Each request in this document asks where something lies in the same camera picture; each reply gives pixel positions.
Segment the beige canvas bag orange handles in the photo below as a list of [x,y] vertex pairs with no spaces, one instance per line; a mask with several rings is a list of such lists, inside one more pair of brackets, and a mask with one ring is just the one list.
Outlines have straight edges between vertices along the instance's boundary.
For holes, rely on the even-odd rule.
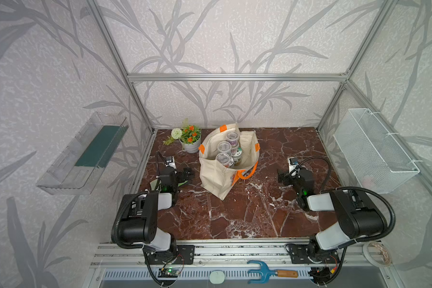
[[[216,160],[217,145],[230,132],[240,136],[241,162],[234,168]],[[237,124],[228,124],[213,130],[199,146],[200,180],[202,187],[220,200],[224,200],[239,180],[250,179],[259,164],[260,144],[254,131],[240,131]]]

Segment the red label seed jar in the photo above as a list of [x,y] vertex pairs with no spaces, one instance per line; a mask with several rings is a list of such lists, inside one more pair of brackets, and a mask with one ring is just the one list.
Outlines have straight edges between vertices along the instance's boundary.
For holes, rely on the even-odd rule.
[[231,155],[227,153],[219,153],[216,160],[226,168],[231,168],[234,165],[234,160]]

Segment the purple label seed jar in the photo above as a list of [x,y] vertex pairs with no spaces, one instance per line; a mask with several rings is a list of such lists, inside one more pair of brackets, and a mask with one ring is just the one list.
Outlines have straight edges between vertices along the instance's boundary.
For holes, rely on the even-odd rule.
[[230,143],[231,150],[236,151],[240,146],[240,135],[239,133],[232,131],[226,134],[226,141]]

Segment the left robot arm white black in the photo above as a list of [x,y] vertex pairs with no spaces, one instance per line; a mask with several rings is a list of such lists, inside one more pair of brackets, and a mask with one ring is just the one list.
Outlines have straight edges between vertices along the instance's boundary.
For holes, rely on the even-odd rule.
[[158,228],[158,212],[175,206],[180,188],[193,178],[191,168],[177,171],[166,166],[152,181],[152,190],[124,195],[111,230],[112,242],[123,249],[141,248],[146,254],[175,257],[176,240]]

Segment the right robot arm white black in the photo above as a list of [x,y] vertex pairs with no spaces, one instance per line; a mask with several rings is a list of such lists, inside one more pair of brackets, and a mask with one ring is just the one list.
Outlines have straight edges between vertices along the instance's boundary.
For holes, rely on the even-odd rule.
[[396,215],[390,203],[369,189],[338,187],[315,193],[314,177],[307,169],[278,172],[278,182],[291,186],[296,200],[304,211],[332,211],[337,221],[329,228],[310,237],[307,245],[288,245],[294,262],[296,258],[321,263],[337,254],[337,250],[355,243],[384,238],[392,232]]

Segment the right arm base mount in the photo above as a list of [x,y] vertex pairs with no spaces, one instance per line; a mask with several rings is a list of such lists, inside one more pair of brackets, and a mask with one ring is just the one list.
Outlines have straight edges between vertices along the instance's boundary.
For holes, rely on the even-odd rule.
[[323,250],[317,244],[287,243],[284,248],[293,264],[339,264],[337,250]]

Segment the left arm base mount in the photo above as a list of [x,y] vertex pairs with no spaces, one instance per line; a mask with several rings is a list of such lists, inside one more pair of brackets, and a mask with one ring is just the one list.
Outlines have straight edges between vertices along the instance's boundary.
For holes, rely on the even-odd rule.
[[150,265],[192,265],[195,256],[195,248],[194,245],[172,245],[164,252],[154,252],[150,248],[145,248],[144,253]]

